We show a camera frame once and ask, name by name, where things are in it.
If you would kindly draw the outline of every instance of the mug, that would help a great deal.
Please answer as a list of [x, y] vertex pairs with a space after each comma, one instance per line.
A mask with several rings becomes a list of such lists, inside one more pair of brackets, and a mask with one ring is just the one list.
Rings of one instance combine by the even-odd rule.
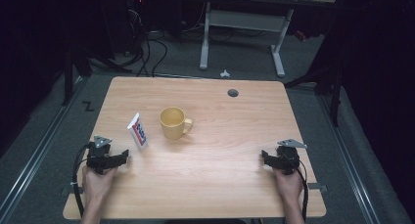
[[189, 133], [193, 120], [186, 118], [184, 112], [177, 107], [169, 107], [161, 111], [160, 123], [164, 136], [168, 139], [179, 139]]

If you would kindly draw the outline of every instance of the white desk frame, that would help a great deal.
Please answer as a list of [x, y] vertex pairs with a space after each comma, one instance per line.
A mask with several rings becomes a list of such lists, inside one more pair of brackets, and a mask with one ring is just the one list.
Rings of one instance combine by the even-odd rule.
[[207, 2], [207, 11], [205, 19], [205, 36], [202, 44], [200, 69], [208, 68], [208, 31], [211, 25], [227, 26], [242, 29], [254, 29], [279, 32], [275, 45], [271, 46], [274, 65], [277, 69], [277, 75], [284, 77], [285, 72], [280, 57], [280, 49], [283, 44], [285, 34], [290, 25], [291, 17], [294, 10], [290, 9], [286, 17], [265, 16], [258, 14], [237, 13], [228, 11], [217, 11], [210, 9], [210, 3]]

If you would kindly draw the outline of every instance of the gray carpet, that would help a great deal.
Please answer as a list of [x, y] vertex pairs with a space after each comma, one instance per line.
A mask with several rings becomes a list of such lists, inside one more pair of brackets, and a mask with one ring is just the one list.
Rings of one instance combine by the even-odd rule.
[[[161, 37], [153, 33], [152, 37]], [[226, 34], [213, 39], [226, 38]], [[286, 69], [286, 77], [276, 76], [269, 40], [272, 34], [247, 36], [235, 34], [226, 42], [210, 43], [208, 70], [199, 70], [201, 37], [182, 36], [181, 39], [165, 35], [159, 41], [168, 48], [167, 55], [156, 69], [158, 75], [174, 74], [203, 78], [221, 78], [226, 69], [230, 79], [279, 80], [288, 82], [306, 73], [323, 36], [300, 42], [288, 36], [281, 48], [281, 57]], [[147, 70], [160, 60], [164, 48], [157, 42], [150, 42], [151, 56]], [[122, 63], [127, 58], [118, 57]], [[133, 74], [140, 69], [142, 62], [133, 65]], [[34, 173], [23, 195], [18, 198], [16, 207], [11, 207], [8, 223], [73, 223], [63, 217], [63, 209], [70, 191], [71, 167], [77, 150], [88, 142], [104, 101], [111, 79], [119, 73], [107, 68], [94, 67], [90, 78], [81, 81], [78, 95], [55, 136], [50, 140], [46, 157]], [[62, 110], [63, 79], [61, 78], [37, 109], [32, 113], [29, 123], [10, 150], [0, 160], [0, 201], [4, 201], [31, 155], [35, 152], [47, 132], [55, 115]], [[327, 206], [327, 214], [321, 218], [309, 218], [307, 223], [366, 223], [365, 215], [350, 185], [345, 165], [338, 149], [338, 139], [333, 133], [331, 122], [321, 106], [321, 97], [316, 97], [310, 88], [312, 84], [288, 90], [300, 133], [309, 146], [314, 172], [323, 186], [322, 194]], [[87, 111], [86, 102], [90, 103]], [[339, 124], [343, 140], [357, 171], [373, 202], [379, 223], [411, 223], [395, 197], [388, 178], [370, 149], [358, 120], [342, 92], [339, 109]], [[142, 223], [157, 224], [164, 220], [106, 220], [103, 223]], [[282, 218], [265, 219], [266, 224], [283, 223]]]

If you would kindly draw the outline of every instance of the toothpaste box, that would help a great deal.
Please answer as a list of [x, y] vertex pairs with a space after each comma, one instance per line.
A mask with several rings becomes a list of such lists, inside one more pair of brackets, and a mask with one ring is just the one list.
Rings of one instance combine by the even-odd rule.
[[134, 118], [128, 124], [127, 129], [130, 131], [135, 144], [139, 149], [147, 147], [147, 137], [143, 130], [143, 123], [140, 119], [140, 113], [136, 113]]

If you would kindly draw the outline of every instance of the mug handle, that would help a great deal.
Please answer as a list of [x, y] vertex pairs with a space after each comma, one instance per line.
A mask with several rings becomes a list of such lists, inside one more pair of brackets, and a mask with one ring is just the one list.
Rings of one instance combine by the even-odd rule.
[[190, 132], [190, 130], [192, 130], [192, 127], [193, 127], [193, 120], [192, 120], [192, 119], [188, 119], [188, 118], [186, 118], [186, 119], [184, 119], [184, 123], [185, 123], [185, 126], [187, 125], [187, 127], [185, 127], [185, 128], [183, 129], [183, 133], [184, 133], [184, 134], [186, 134], [186, 133], [189, 133], [189, 132]]

